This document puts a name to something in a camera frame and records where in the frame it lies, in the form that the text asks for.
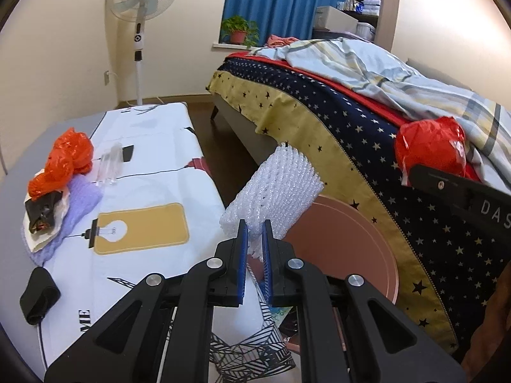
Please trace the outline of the person right hand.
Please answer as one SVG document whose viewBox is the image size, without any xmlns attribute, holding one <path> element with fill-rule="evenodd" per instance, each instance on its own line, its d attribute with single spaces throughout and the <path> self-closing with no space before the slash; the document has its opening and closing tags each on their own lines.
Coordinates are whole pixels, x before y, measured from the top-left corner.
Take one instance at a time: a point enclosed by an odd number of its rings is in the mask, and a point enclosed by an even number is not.
<svg viewBox="0 0 511 383">
<path fill-rule="evenodd" d="M 483 324 L 473 334 L 470 349 L 461 363 L 468 382 L 482 371 L 510 329 L 510 282 L 510 264 L 507 264 L 488 301 Z"/>
</svg>

